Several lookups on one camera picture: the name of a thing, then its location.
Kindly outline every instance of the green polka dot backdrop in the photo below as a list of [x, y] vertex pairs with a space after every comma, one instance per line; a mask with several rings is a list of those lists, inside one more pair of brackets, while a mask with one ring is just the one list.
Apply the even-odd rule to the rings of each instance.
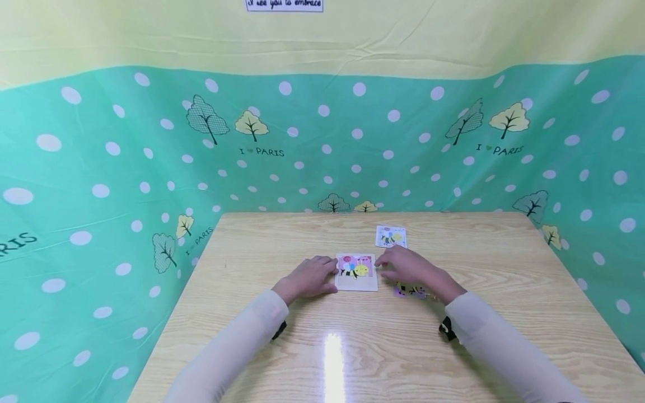
[[1, 92], [0, 402], [125, 402], [233, 211], [524, 214], [643, 366], [643, 71], [128, 66]]

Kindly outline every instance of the puzzle card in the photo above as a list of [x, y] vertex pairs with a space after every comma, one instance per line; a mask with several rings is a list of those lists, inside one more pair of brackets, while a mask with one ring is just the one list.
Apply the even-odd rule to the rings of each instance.
[[401, 245], [403, 248], [408, 247], [405, 228], [377, 225], [376, 246], [380, 248], [391, 248], [394, 245]]
[[378, 291], [374, 263], [376, 256], [365, 253], [339, 253], [334, 284], [340, 291]]

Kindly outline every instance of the tree print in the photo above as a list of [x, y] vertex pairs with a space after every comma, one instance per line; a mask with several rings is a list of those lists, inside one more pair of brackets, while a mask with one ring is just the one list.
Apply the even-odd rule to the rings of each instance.
[[496, 129], [504, 130], [502, 133], [502, 140], [504, 140], [506, 132], [522, 132], [528, 129], [529, 123], [526, 118], [526, 109], [522, 107], [521, 102], [516, 102], [507, 110], [493, 116], [489, 124]]
[[170, 264], [177, 267], [177, 263], [172, 259], [175, 254], [175, 239], [164, 233], [152, 235], [152, 244], [155, 247], [155, 269], [159, 274], [164, 273]]
[[549, 193], [546, 190], [540, 190], [539, 192], [518, 199], [513, 204], [513, 208], [523, 212], [528, 218], [539, 223], [544, 215], [548, 197]]
[[471, 106], [462, 117], [457, 119], [457, 121], [450, 126], [448, 133], [446, 133], [446, 138], [455, 139], [455, 142], [452, 143], [452, 145], [457, 145], [460, 135], [472, 132], [482, 125], [482, 121], [484, 120], [484, 114], [481, 112], [482, 105], [482, 99], [477, 99], [473, 106]]
[[244, 111], [244, 114], [235, 122], [235, 129], [242, 134], [250, 134], [253, 141], [257, 143], [257, 137], [260, 134], [267, 134], [269, 128], [260, 121], [251, 111]]
[[190, 227], [193, 226], [193, 222], [195, 222], [195, 219], [189, 215], [180, 215], [179, 219], [177, 220], [177, 238], [181, 238], [184, 235], [188, 234], [188, 236], [192, 236], [193, 234], [190, 233]]
[[188, 109], [186, 120], [188, 125], [199, 133], [209, 133], [215, 145], [217, 145], [216, 135], [223, 135], [230, 131], [226, 121], [217, 116], [213, 107], [199, 95], [193, 97], [193, 105]]
[[318, 203], [318, 208], [322, 211], [329, 211], [332, 213], [341, 213], [342, 211], [350, 211], [352, 207], [338, 196], [336, 193], [331, 193], [326, 199]]

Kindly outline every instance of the table surface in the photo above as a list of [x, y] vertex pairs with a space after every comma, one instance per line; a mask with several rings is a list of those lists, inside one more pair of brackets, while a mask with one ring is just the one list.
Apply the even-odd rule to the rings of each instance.
[[[636, 402], [645, 377], [519, 213], [231, 213], [222, 216], [130, 402], [159, 402], [178, 372], [262, 290], [314, 255], [374, 253], [377, 224], [449, 271], [536, 344], [590, 402]], [[292, 305], [224, 402], [518, 402], [437, 328], [443, 308], [340, 292]]]

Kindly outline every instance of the white polka dot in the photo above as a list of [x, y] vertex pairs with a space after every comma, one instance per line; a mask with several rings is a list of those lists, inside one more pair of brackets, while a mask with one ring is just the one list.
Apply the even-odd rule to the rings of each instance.
[[365, 91], [367, 91], [367, 88], [363, 83], [356, 83], [354, 84], [353, 91], [354, 91], [354, 95], [356, 95], [357, 97], [362, 97], [363, 95], [365, 95]]
[[624, 313], [625, 315], [628, 315], [631, 311], [630, 304], [624, 299], [619, 299], [618, 301], [616, 301], [616, 308], [618, 308], [618, 312]]
[[526, 110], [530, 110], [533, 108], [533, 99], [530, 98], [524, 98], [522, 101], [522, 107]]
[[175, 125], [168, 119], [161, 119], [161, 122], [159, 123], [161, 124], [161, 127], [166, 130], [172, 130], [175, 127]]
[[130, 273], [131, 270], [132, 265], [130, 263], [121, 263], [117, 266], [116, 270], [114, 270], [114, 273], [116, 273], [117, 276], [125, 276]]
[[87, 231], [77, 231], [70, 236], [70, 242], [77, 246], [83, 246], [90, 243], [92, 234]]
[[583, 210], [582, 213], [580, 213], [580, 220], [589, 221], [592, 215], [593, 215], [593, 212], [591, 210], [589, 209]]
[[599, 252], [593, 252], [593, 261], [596, 262], [597, 265], [599, 266], [604, 266], [604, 256], [602, 256]]
[[619, 127], [616, 128], [613, 133], [611, 134], [611, 139], [614, 141], [618, 141], [622, 138], [622, 136], [625, 134], [625, 128], [624, 127]]
[[573, 80], [573, 85], [580, 84], [582, 82], [582, 80], [587, 78], [587, 74], [589, 74], [589, 69], [583, 70], [580, 74], [578, 74], [578, 76], [575, 78], [575, 80]]
[[105, 319], [112, 314], [112, 308], [109, 306], [102, 306], [99, 309], [94, 311], [94, 317], [96, 319]]
[[82, 366], [83, 364], [88, 362], [91, 356], [92, 356], [92, 352], [90, 350], [81, 351], [76, 355], [76, 357], [74, 357], [74, 361], [72, 361], [72, 365], [75, 367]]
[[150, 298], [156, 298], [161, 292], [161, 287], [159, 286], [154, 286], [153, 288], [150, 288], [150, 291], [148, 292], [148, 295]]
[[589, 288], [587, 282], [584, 279], [577, 279], [575, 282], [578, 283], [578, 287], [580, 287], [582, 291], [587, 291], [587, 288]]
[[128, 367], [117, 368], [112, 373], [112, 379], [114, 380], [121, 379], [128, 374], [128, 371], [129, 371]]
[[63, 288], [65, 288], [65, 280], [63, 279], [49, 279], [41, 286], [41, 290], [46, 293], [57, 293]]
[[388, 120], [392, 123], [398, 121], [401, 118], [401, 113], [396, 109], [393, 109], [388, 112]]
[[421, 133], [419, 136], [419, 142], [427, 143], [428, 141], [430, 141], [430, 137], [432, 137], [430, 133]]
[[555, 118], [552, 117], [551, 119], [547, 120], [546, 123], [544, 123], [544, 126], [542, 126], [543, 129], [548, 129], [549, 127], [553, 126], [555, 123]]
[[72, 87], [62, 87], [61, 95], [63, 96], [63, 99], [70, 104], [78, 105], [81, 103], [81, 94]]
[[108, 152], [110, 155], [119, 155], [121, 153], [121, 147], [113, 141], [108, 141], [105, 143], [105, 151]]
[[2, 193], [3, 198], [11, 204], [28, 204], [34, 199], [32, 192], [23, 188], [10, 188]]
[[217, 83], [213, 79], [206, 79], [204, 84], [206, 85], [206, 89], [208, 91], [211, 91], [211, 92], [219, 91], [219, 86], [217, 85]]
[[627, 182], [627, 172], [625, 171], [618, 171], [613, 174], [613, 182], [617, 185], [623, 185], [625, 182]]
[[147, 87], [150, 85], [150, 80], [148, 76], [145, 75], [144, 73], [136, 73], [134, 75], [134, 81], [136, 81], [138, 85], [141, 85], [144, 87]]
[[634, 228], [636, 228], [636, 220], [635, 219], [624, 219], [623, 221], [620, 222], [619, 226], [620, 230], [626, 233], [632, 232]]
[[505, 76], [504, 74], [500, 75], [500, 76], [497, 78], [497, 80], [495, 81], [495, 84], [493, 84], [493, 88], [497, 88], [497, 87], [499, 87], [500, 85], [502, 85], [502, 83], [504, 82], [504, 78], [506, 78], [506, 76]]
[[322, 117], [327, 117], [329, 116], [329, 106], [327, 105], [320, 105], [318, 107], [318, 114]]
[[147, 334], [148, 334], [148, 328], [139, 328], [139, 329], [136, 329], [134, 333], [132, 333], [132, 338], [135, 340], [139, 340]]
[[121, 118], [125, 117], [125, 110], [120, 105], [112, 105], [112, 110], [114, 111], [116, 116]]
[[604, 101], [607, 101], [607, 99], [609, 99], [609, 91], [602, 90], [593, 94], [593, 97], [591, 97], [591, 103], [600, 104], [600, 103], [603, 103]]
[[36, 137], [36, 144], [45, 151], [55, 152], [61, 149], [62, 144], [58, 137], [51, 134], [41, 134]]
[[580, 142], [580, 137], [578, 135], [572, 134], [571, 136], [564, 139], [564, 143], [567, 146], [575, 146]]
[[141, 222], [141, 220], [134, 220], [130, 224], [130, 228], [134, 232], [140, 232], [143, 229], [143, 223]]
[[443, 98], [443, 94], [443, 87], [436, 86], [435, 88], [432, 88], [432, 91], [430, 91], [430, 98], [432, 99], [432, 101], [438, 101], [439, 99]]

